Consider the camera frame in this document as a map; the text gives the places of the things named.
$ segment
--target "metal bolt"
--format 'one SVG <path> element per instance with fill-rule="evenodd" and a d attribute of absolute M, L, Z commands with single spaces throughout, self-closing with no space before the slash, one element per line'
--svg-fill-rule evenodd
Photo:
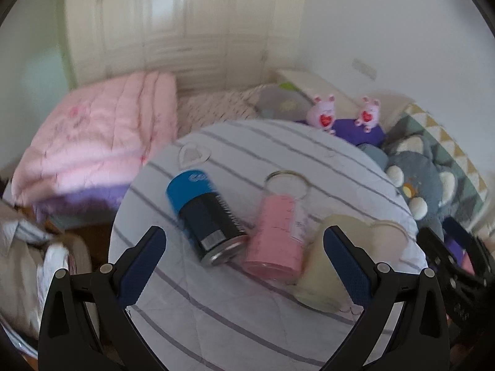
<path fill-rule="evenodd" d="M 109 274 L 110 272 L 112 272 L 112 269 L 113 269 L 112 264 L 105 264 L 100 266 L 100 272 L 102 274 Z"/>
<path fill-rule="evenodd" d="M 435 271 L 429 267 L 425 269 L 425 275 L 427 277 L 435 277 Z"/>
<path fill-rule="evenodd" d="M 63 277 L 65 277 L 65 274 L 67 273 L 67 271 L 65 269 L 59 269 L 55 272 L 55 277 L 57 279 L 62 279 Z"/>
<path fill-rule="evenodd" d="M 387 274 L 390 272 L 390 266 L 384 264 L 383 262 L 379 263 L 377 269 L 382 272 L 382 274 Z"/>

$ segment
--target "wall switch plate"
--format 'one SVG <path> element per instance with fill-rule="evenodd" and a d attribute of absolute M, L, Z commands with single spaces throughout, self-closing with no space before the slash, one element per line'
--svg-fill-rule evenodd
<path fill-rule="evenodd" d="M 372 66 L 369 66 L 368 64 L 363 63 L 363 61 L 355 58 L 352 61 L 352 68 L 354 68 L 356 71 L 359 71 L 363 75 L 367 76 L 371 80 L 376 80 L 377 70 L 374 69 Z"/>

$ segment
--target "can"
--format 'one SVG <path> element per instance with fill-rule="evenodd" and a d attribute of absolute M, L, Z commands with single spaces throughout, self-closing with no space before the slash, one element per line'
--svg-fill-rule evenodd
<path fill-rule="evenodd" d="M 167 196 L 203 265 L 227 262 L 246 246 L 246 231 L 205 172 L 179 174 L 169 183 Z"/>
<path fill-rule="evenodd" d="M 300 276 L 309 189 L 308 179 L 297 172 L 283 170 L 266 178 L 259 227 L 243 265 L 247 272 L 287 283 Z"/>

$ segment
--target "white tablecloth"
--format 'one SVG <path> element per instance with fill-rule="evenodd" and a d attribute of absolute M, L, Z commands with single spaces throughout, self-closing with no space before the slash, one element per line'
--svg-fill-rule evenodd
<path fill-rule="evenodd" d="M 110 245 L 114 262 L 150 226 L 166 232 L 165 254 L 130 314 L 171 371 L 318 370 L 357 319 L 352 312 L 308 309 L 283 286 L 247 275 L 238 265 L 199 264 L 166 196 L 168 183 L 182 172 L 178 154 L 187 142 L 211 151 L 196 168 L 208 173 L 248 229 L 256 224 L 265 178 L 291 169 L 312 183 L 311 231 L 333 213 L 367 223 L 392 220 L 410 236 L 395 270 L 417 274 L 427 266 L 403 198 L 368 156 L 344 140 L 299 124 L 257 120 L 215 124 L 189 134 L 165 148 L 135 179 L 118 211 Z M 395 320 L 390 317 L 370 360 L 382 353 Z"/>

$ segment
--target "pink comforter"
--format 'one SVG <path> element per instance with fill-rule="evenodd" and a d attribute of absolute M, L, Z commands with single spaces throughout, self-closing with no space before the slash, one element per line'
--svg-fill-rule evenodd
<path fill-rule="evenodd" d="M 18 205 L 130 183 L 177 137 L 172 74 L 135 73 L 69 93 L 36 133 L 12 180 Z"/>

